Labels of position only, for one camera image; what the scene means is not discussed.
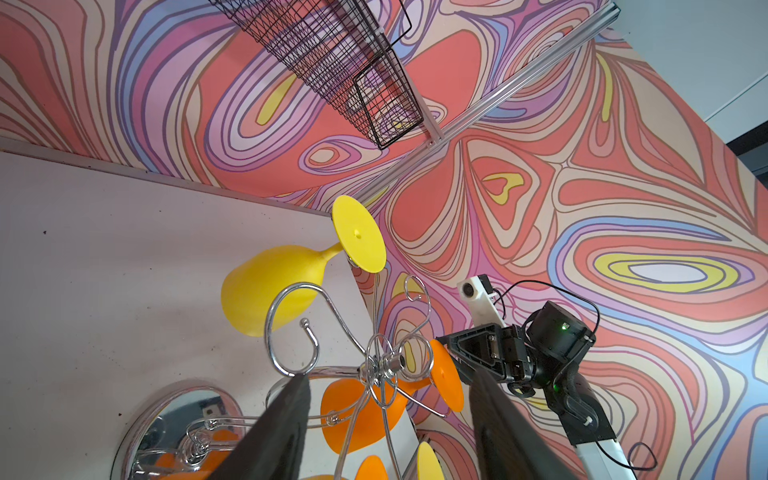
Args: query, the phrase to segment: black wire basket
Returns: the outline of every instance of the black wire basket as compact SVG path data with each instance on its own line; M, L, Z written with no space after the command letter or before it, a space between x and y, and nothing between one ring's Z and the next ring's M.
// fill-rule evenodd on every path
M364 0L209 1L380 150L424 121L400 60Z

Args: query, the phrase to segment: pink wall pattern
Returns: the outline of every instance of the pink wall pattern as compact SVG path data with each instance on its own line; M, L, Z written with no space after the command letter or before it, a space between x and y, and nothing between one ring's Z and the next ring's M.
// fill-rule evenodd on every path
M601 3L412 0L397 52L445 124ZM370 5L397 36L399 4ZM424 140L379 152L206 0L0 1L0 135L320 210ZM371 210L389 263L358 276L382 333L421 318L405 272L432 293L434 336L469 326L455 294L467 276L564 286L603 311L582 371L622 443L659 455L644 478L766 477L768 192L612 32ZM546 299L592 321L522 286L512 318ZM580 472L542 400L518 405ZM477 478L468 411L411 414L454 479Z
M471 326L455 288L468 276L502 290L554 283L601 308L581 371L624 447L657 453L660 468L640 478L765 477L768 191L612 31L372 210L389 263L357 275L381 333L397 339L424 318L405 298L406 273L430 289L439 320L427 336ZM520 324L545 300L594 324L590 308L526 286L512 290L508 318ZM419 395L448 411L434 389ZM543 396L513 401L584 477ZM446 420L410 412L453 478L477 478L468 407ZM633 460L650 463L646 452Z
M445 124L599 1L412 0L396 50ZM0 134L160 174L320 208L425 140L378 151L207 0L4 0L0 43Z

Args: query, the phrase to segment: white table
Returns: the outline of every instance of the white table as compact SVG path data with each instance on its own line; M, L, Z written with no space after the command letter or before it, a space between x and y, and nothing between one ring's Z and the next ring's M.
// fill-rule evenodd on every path
M108 478L139 408L184 379L228 391L259 415L280 374L263 339L224 318L223 278L266 248L335 243L328 217L0 152L0 401L4 478ZM372 325L343 256L323 285L358 338ZM306 314L319 365L357 365L322 300ZM296 323L274 334L296 368L310 357ZM320 384L311 412L319 411ZM407 415L393 431L405 468L416 449ZM386 443L351 454L344 476ZM301 476L332 474L336 455L320 430L306 438Z

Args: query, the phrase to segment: black cable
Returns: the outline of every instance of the black cable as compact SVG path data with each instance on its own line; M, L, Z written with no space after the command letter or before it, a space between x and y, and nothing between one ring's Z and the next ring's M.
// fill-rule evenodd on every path
M654 454L654 451L651 450L650 447L648 445L646 445L645 443L643 443L643 442L637 442L634 445L632 445L632 447L629 449L629 455L627 455L627 460L629 462L631 462L632 461L632 452L634 452L634 450L637 447L642 445L643 447L648 449L648 452L650 453L650 457L654 460L654 464L651 465L650 467L634 467L632 465L627 465L626 463L621 463L617 459L615 459L612 456L610 456L608 454L608 452L606 452L605 449L603 449L603 446L600 445L599 441L595 440L595 443L598 444L598 448L600 449L601 452L603 452L603 455L605 455L608 458L608 460L611 460L613 463L615 463L616 465L619 465L620 467L629 468L630 470L632 470L634 472L650 472L651 470L655 470L656 467L659 466L659 461L656 458L656 455Z
M504 298L507 295L507 293L509 293L509 290L512 290L513 288L515 288L517 285L520 285L521 283L538 283L539 285L550 286L550 287L554 288L555 290L557 290L558 292L566 293L566 294L568 294L570 296L573 296L574 298L578 298L582 302L589 303L590 305L592 305L592 308L594 308L594 311L598 315L597 319L594 321L594 328L592 329L592 336L594 336L594 334L598 331L598 327L600 326L600 309L598 309L597 305L595 305L591 301L585 299L581 295L578 295L578 294L573 293L573 292L569 292L565 288L560 288L559 286L552 285L551 283L542 282L541 280L519 280L518 282L513 283L509 288L507 288L507 290L504 291L504 293L501 294L501 296L499 298L496 299L496 301L494 302L494 305L499 300Z
M504 303L504 299L502 299L502 292L498 288L494 288L493 291L498 293L498 299L502 301L502 320L504 320L507 318L507 305Z

